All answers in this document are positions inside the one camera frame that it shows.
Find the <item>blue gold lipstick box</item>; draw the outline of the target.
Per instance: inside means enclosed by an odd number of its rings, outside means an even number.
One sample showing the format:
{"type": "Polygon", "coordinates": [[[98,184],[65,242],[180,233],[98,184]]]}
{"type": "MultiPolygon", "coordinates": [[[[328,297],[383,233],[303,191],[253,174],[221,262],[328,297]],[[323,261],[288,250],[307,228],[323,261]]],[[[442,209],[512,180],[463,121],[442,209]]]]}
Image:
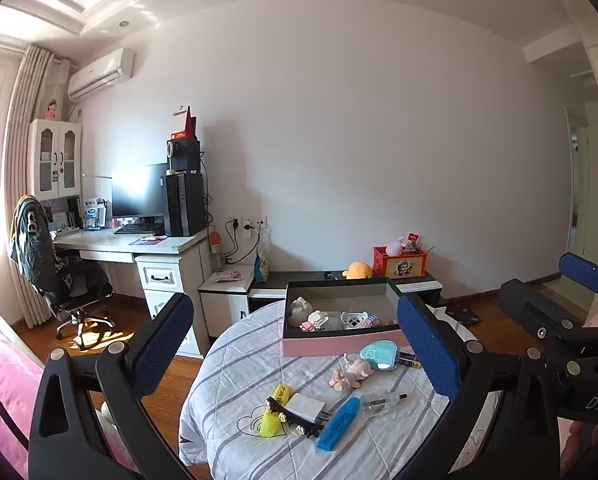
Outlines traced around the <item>blue gold lipstick box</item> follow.
{"type": "Polygon", "coordinates": [[[415,370],[421,369],[421,362],[419,362],[415,354],[412,353],[399,352],[397,354],[397,363],[406,367],[415,368],[415,370]]]}

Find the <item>clear glass perfume bottle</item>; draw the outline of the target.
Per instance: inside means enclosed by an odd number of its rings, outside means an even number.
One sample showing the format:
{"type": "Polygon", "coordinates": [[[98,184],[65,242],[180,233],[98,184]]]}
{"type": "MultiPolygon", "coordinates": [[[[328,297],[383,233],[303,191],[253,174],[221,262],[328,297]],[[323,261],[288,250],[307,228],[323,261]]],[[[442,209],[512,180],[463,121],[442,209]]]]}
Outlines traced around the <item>clear glass perfume bottle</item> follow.
{"type": "Polygon", "coordinates": [[[393,411],[403,400],[406,393],[383,390],[367,390],[359,395],[361,408],[369,415],[379,415],[393,411]]]}

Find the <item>teal brush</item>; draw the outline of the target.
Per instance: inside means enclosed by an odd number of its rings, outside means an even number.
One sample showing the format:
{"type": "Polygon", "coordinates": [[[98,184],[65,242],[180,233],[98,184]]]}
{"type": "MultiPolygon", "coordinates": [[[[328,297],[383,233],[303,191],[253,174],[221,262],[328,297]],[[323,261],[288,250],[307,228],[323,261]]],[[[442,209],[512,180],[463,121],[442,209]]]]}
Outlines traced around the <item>teal brush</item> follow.
{"type": "Polygon", "coordinates": [[[373,370],[390,372],[399,365],[399,347],[391,340],[376,340],[361,349],[360,358],[373,370]]]}

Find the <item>pink pig doll figurine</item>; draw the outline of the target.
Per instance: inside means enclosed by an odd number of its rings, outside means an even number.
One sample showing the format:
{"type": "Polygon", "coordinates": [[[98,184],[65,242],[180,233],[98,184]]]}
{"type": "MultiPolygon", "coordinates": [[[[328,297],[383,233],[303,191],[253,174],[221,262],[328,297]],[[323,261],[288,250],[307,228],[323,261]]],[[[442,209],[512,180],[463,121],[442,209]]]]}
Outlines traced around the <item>pink pig doll figurine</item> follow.
{"type": "Polygon", "coordinates": [[[369,377],[372,377],[375,370],[369,361],[366,361],[359,356],[350,356],[345,354],[343,356],[345,361],[345,368],[337,368],[331,373],[331,379],[328,385],[336,391],[343,391],[345,389],[357,390],[361,388],[362,382],[369,377]]]}

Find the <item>blue highlighter marker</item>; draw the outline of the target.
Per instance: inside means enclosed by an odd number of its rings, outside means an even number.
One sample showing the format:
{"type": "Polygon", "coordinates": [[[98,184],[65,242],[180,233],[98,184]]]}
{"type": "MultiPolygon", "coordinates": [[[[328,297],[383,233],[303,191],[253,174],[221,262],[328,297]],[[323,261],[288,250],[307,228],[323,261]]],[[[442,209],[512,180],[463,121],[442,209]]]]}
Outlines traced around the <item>blue highlighter marker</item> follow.
{"type": "Polygon", "coordinates": [[[357,414],[361,410],[361,405],[362,401],[357,396],[350,396],[346,400],[346,403],[341,405],[341,408],[339,408],[334,417],[329,421],[321,433],[319,440],[316,442],[316,448],[319,451],[331,452],[335,450],[337,444],[352,425],[352,422],[357,418],[357,414]]]}

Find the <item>yellow highlighter marker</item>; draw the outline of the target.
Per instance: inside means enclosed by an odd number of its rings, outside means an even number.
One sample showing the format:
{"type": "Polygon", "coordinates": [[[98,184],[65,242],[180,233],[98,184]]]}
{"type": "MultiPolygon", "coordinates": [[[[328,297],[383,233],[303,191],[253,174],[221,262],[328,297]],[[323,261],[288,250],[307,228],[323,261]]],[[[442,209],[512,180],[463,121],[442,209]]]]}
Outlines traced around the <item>yellow highlighter marker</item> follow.
{"type": "MultiPolygon", "coordinates": [[[[290,386],[277,385],[273,394],[272,399],[280,406],[285,406],[289,401],[291,395],[290,386]]],[[[270,403],[267,403],[265,408],[260,426],[259,436],[263,438],[274,438],[284,434],[282,421],[279,419],[280,411],[278,411],[270,403]]]]}

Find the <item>white paw print dish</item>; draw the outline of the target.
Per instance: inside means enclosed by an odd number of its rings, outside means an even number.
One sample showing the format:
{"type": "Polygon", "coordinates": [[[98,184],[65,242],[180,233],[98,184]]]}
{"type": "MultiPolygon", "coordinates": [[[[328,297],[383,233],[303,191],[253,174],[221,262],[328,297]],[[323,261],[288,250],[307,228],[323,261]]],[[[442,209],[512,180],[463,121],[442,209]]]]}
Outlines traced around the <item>white paw print dish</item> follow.
{"type": "Polygon", "coordinates": [[[340,324],[343,330],[357,330],[367,325],[369,315],[366,312],[341,312],[340,324]]]}

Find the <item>black hair clip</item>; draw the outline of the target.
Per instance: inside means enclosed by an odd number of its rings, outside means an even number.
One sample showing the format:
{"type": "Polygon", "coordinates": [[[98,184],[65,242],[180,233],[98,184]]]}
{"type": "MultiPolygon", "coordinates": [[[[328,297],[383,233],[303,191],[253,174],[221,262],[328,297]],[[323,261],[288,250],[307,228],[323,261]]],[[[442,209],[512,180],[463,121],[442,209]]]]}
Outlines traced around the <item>black hair clip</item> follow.
{"type": "Polygon", "coordinates": [[[320,437],[320,433],[324,429],[322,424],[316,424],[315,422],[309,422],[308,420],[300,417],[299,415],[293,414],[279,404],[274,398],[269,396],[267,398],[267,409],[273,414],[278,416],[278,419],[283,424],[289,426],[295,426],[299,434],[305,437],[320,437]]]}

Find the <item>clear tissue pack box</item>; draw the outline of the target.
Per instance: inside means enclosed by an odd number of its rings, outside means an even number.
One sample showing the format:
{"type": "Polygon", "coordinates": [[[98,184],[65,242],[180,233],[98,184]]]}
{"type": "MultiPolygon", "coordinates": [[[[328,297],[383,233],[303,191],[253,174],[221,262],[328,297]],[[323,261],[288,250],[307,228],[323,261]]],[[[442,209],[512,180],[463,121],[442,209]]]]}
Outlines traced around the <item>clear tissue pack box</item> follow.
{"type": "Polygon", "coordinates": [[[323,325],[323,330],[341,330],[341,313],[339,311],[326,311],[327,321],[323,325]]]}

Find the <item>white rabbit figurine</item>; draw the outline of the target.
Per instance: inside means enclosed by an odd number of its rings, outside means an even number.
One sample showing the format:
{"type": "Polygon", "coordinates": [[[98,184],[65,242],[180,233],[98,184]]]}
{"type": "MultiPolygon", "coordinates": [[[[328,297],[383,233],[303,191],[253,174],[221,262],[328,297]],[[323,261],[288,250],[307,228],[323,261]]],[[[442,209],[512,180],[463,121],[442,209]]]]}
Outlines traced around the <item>white rabbit figurine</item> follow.
{"type": "Polygon", "coordinates": [[[312,304],[310,304],[308,300],[305,300],[305,298],[299,297],[293,300],[289,306],[288,324],[291,327],[299,328],[303,323],[308,321],[312,312],[312,304]]]}

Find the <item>small pink white block toy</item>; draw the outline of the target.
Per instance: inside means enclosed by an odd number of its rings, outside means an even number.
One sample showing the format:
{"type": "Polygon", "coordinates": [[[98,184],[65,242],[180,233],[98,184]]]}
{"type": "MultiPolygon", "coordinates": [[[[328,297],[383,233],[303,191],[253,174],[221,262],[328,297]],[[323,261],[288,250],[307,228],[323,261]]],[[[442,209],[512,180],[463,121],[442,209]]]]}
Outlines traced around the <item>small pink white block toy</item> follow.
{"type": "Polygon", "coordinates": [[[299,325],[303,332],[318,332],[323,330],[329,321],[329,315],[320,310],[313,311],[309,314],[305,322],[299,325]]]}

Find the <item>black floor scale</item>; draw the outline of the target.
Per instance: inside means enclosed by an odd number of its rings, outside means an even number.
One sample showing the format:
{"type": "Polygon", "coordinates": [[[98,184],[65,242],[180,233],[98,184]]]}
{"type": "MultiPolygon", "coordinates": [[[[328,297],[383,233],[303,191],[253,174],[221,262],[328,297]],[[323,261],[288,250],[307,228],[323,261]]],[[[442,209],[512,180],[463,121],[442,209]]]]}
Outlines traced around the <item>black floor scale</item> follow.
{"type": "Polygon", "coordinates": [[[466,307],[447,307],[445,313],[453,320],[459,322],[466,327],[476,326],[481,323],[481,318],[477,314],[474,314],[470,309],[466,307]]]}

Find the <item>black office chair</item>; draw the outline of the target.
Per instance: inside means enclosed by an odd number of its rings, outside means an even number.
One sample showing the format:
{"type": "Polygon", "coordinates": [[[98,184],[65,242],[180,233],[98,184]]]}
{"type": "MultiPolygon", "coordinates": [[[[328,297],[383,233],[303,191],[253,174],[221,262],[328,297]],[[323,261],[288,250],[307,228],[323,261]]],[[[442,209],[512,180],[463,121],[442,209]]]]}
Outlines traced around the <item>black office chair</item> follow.
{"type": "Polygon", "coordinates": [[[24,195],[17,202],[11,225],[11,260],[36,293],[46,302],[52,315],[60,320],[55,338],[64,337],[63,330],[76,330],[75,342],[86,348],[86,325],[116,325],[96,312],[107,309],[101,302],[113,296],[113,286],[102,266],[83,259],[71,250],[58,250],[50,230],[50,222],[40,200],[24,195]]]}

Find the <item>pink bedding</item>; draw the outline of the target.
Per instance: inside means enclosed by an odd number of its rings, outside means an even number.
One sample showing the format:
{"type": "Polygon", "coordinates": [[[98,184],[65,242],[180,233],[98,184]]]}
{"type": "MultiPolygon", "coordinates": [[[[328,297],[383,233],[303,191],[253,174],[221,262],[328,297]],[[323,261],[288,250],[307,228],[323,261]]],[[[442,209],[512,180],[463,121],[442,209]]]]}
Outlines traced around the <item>pink bedding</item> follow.
{"type": "MultiPolygon", "coordinates": [[[[0,315],[0,402],[25,437],[29,436],[43,365],[0,315]]],[[[24,478],[28,452],[0,415],[0,452],[24,478]]]]}

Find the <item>red storage box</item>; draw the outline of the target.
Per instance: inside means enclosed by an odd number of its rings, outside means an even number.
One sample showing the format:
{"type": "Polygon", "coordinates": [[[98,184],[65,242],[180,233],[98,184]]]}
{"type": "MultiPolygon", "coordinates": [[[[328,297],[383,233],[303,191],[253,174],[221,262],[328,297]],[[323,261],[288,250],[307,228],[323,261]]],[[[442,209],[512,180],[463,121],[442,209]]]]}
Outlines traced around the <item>red storage box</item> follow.
{"type": "Polygon", "coordinates": [[[389,256],[386,246],[373,248],[373,273],[378,278],[422,278],[426,274],[427,252],[402,252],[399,256],[389,256]]]}

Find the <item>white desk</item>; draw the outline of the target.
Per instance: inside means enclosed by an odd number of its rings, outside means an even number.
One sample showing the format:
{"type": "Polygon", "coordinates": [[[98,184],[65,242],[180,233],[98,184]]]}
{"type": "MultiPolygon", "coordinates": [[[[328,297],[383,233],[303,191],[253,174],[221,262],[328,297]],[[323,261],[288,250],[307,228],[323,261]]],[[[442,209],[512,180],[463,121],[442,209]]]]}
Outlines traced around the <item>white desk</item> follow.
{"type": "Polygon", "coordinates": [[[211,274],[210,249],[205,230],[190,237],[154,237],[117,234],[111,229],[78,231],[56,239],[57,246],[76,250],[83,259],[136,267],[150,316],[156,316],[177,292],[192,299],[195,313],[177,353],[203,359],[210,339],[199,289],[211,274]]]}

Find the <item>black white tv cabinet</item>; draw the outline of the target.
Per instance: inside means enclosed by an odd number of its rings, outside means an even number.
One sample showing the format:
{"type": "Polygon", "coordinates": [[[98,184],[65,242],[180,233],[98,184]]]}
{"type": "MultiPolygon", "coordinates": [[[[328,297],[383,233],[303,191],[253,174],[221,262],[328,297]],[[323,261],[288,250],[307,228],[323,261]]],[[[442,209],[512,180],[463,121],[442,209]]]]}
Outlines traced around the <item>black white tv cabinet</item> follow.
{"type": "Polygon", "coordinates": [[[249,266],[237,266],[238,281],[219,282],[211,275],[198,289],[203,314],[211,338],[219,337],[229,326],[274,301],[282,300],[289,283],[328,283],[344,281],[341,271],[273,271],[267,281],[257,283],[249,266]]]}

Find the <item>striped white quilt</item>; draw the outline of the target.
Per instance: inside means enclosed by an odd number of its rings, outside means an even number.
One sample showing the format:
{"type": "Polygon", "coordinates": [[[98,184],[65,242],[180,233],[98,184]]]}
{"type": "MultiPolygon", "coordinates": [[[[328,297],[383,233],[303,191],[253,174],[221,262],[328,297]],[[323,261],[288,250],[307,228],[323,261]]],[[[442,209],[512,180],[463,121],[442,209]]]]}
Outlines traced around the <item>striped white quilt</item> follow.
{"type": "Polygon", "coordinates": [[[349,356],[282,355],[284,306],[270,304],[212,345],[184,401],[179,457],[216,479],[392,479],[449,405],[416,367],[377,370],[358,389],[349,356]],[[326,425],[347,402],[357,417],[335,448],[322,451],[297,422],[267,410],[274,398],[301,422],[326,425]]]}

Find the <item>pink plush toy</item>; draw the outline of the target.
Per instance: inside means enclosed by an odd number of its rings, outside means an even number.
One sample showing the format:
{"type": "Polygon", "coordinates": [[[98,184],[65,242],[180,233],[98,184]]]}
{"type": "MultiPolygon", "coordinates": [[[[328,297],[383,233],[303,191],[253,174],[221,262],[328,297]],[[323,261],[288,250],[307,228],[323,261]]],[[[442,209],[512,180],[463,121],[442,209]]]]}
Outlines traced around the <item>pink plush toy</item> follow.
{"type": "Polygon", "coordinates": [[[400,257],[405,249],[406,243],[404,242],[404,238],[400,237],[399,240],[394,240],[386,246],[385,253],[388,257],[395,258],[400,257]]]}

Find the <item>black keyboard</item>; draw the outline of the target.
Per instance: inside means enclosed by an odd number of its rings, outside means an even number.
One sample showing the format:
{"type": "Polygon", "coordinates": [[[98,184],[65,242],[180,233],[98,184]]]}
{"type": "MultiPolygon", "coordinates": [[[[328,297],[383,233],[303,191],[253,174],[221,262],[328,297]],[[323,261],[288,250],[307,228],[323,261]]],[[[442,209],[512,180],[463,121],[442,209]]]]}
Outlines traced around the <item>black keyboard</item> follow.
{"type": "Polygon", "coordinates": [[[165,235],[165,227],[162,223],[129,223],[116,229],[117,235],[153,235],[162,236],[165,235]]]}

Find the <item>orange octopus plush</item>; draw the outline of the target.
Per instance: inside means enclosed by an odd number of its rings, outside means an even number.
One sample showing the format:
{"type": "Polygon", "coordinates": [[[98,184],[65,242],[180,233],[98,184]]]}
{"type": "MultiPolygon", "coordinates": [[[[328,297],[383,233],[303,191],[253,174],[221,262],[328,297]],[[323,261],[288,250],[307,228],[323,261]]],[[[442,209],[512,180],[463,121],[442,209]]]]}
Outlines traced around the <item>orange octopus plush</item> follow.
{"type": "Polygon", "coordinates": [[[342,272],[342,276],[346,280],[366,280],[373,276],[373,269],[365,262],[355,261],[342,272]]]}

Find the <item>orange cap bottle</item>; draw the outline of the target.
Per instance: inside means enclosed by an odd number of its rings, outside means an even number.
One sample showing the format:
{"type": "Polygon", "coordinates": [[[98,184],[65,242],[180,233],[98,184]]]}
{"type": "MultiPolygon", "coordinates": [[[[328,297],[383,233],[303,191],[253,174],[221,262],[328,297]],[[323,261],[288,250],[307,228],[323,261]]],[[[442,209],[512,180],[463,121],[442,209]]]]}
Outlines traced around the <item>orange cap bottle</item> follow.
{"type": "Polygon", "coordinates": [[[217,231],[212,231],[209,233],[208,240],[212,269],[214,272],[222,271],[224,269],[224,256],[221,235],[217,231]]]}

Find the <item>snack bag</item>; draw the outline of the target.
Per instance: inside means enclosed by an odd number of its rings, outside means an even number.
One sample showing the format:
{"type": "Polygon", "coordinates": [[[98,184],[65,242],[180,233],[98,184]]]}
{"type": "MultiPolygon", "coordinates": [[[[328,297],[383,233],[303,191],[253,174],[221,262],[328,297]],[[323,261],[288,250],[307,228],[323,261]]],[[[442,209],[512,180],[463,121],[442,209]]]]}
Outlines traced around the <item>snack bag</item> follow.
{"type": "Polygon", "coordinates": [[[264,252],[257,252],[255,262],[253,263],[253,277],[256,283],[266,283],[269,279],[269,263],[264,252]]]}

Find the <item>black computer monitor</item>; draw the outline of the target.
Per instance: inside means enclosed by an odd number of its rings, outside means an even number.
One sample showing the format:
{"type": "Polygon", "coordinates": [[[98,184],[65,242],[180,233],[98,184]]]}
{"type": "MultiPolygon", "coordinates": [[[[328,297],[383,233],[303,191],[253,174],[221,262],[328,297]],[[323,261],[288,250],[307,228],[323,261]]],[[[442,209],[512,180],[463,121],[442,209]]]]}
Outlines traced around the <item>black computer monitor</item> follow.
{"type": "Polygon", "coordinates": [[[112,215],[117,219],[158,218],[165,214],[167,164],[128,166],[113,173],[112,215]]]}

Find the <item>pink and green box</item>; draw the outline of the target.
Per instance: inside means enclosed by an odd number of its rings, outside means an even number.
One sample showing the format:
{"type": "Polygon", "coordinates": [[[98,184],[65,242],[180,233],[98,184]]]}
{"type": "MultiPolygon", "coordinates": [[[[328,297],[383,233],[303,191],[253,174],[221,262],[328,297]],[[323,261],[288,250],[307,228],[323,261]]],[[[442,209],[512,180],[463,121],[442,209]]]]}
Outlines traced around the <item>pink and green box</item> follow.
{"type": "Polygon", "coordinates": [[[360,351],[376,340],[391,340],[405,347],[407,340],[397,323],[397,305],[402,292],[387,278],[339,282],[293,282],[286,288],[285,318],[282,330],[282,356],[339,356],[360,351]],[[380,318],[381,325],[357,330],[303,332],[288,324],[293,300],[303,297],[313,311],[366,312],[380,318]]]}

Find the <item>black computer tower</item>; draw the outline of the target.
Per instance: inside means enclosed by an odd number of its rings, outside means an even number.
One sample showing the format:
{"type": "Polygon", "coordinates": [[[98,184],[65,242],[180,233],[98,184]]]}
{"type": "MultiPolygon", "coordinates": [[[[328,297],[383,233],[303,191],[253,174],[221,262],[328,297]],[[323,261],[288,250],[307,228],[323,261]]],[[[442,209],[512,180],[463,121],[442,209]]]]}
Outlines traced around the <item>black computer tower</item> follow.
{"type": "Polygon", "coordinates": [[[206,228],[203,176],[179,172],[165,176],[165,234],[189,237],[206,228]]]}

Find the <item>black speaker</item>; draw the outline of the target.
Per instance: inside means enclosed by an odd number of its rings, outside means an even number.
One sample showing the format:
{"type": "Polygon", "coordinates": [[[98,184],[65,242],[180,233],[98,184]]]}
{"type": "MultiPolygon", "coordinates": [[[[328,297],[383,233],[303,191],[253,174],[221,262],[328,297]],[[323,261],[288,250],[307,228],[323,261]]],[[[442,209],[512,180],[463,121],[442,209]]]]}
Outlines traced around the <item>black speaker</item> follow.
{"type": "Polygon", "coordinates": [[[196,136],[168,140],[167,158],[171,172],[200,172],[200,143],[196,136]]]}

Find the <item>white glass door cabinet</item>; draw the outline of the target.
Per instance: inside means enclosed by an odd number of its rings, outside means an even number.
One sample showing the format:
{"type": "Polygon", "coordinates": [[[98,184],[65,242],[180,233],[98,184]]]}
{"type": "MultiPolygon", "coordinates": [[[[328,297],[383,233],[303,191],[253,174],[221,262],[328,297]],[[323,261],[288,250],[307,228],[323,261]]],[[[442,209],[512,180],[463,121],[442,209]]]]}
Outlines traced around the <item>white glass door cabinet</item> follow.
{"type": "Polygon", "coordinates": [[[81,133],[73,122],[36,119],[28,131],[28,190],[44,200],[81,193],[81,133]]]}

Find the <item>red paper bag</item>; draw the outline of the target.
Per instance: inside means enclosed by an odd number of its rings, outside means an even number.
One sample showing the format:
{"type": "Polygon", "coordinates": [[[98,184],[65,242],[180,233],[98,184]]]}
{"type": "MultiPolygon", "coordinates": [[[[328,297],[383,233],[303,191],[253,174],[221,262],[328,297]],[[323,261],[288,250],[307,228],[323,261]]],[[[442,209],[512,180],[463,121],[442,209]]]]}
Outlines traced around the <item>red paper bag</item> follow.
{"type": "Polygon", "coordinates": [[[172,128],[170,139],[195,139],[196,138],[196,116],[191,113],[191,107],[180,106],[172,114],[172,128]]]}

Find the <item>doll on cabinet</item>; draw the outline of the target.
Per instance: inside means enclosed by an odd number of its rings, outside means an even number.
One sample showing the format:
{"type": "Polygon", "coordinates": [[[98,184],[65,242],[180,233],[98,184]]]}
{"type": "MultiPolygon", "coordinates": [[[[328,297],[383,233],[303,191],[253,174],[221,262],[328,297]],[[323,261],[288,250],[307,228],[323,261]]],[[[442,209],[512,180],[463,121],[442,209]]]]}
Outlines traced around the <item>doll on cabinet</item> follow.
{"type": "Polygon", "coordinates": [[[57,101],[52,99],[46,107],[45,120],[58,120],[57,101]]]}

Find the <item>beige curtain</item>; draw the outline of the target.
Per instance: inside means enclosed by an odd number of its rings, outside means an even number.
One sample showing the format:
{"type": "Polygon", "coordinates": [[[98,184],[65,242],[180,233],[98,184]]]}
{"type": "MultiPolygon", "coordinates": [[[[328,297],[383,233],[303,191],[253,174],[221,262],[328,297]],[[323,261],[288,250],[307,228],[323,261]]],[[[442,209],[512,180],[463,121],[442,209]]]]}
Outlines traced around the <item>beige curtain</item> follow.
{"type": "MultiPolygon", "coordinates": [[[[2,150],[2,188],[8,214],[6,253],[11,255],[15,211],[18,201],[28,194],[28,131],[55,55],[48,49],[29,46],[16,74],[8,104],[2,150]]],[[[51,317],[50,308],[8,259],[15,294],[22,318],[28,328],[41,325],[51,317]]]]}

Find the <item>white air conditioner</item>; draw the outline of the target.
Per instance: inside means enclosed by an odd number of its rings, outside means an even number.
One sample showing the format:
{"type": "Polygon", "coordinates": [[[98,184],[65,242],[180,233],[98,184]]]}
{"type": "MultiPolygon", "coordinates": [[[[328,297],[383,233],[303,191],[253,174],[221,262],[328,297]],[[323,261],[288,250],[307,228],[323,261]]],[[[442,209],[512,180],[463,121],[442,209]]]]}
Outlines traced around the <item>white air conditioner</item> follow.
{"type": "Polygon", "coordinates": [[[75,72],[69,79],[67,96],[78,102],[111,84],[119,84],[132,77],[136,52],[130,48],[120,48],[75,72]]]}

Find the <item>wall power sockets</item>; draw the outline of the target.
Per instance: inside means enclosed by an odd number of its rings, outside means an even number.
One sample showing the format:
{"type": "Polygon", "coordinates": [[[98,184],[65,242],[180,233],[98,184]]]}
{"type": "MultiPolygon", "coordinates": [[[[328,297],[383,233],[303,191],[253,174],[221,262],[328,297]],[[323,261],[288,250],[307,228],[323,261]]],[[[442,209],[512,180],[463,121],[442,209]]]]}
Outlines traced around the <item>wall power sockets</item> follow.
{"type": "Polygon", "coordinates": [[[250,238],[267,230],[267,217],[233,218],[226,222],[226,231],[232,236],[250,238]]]}

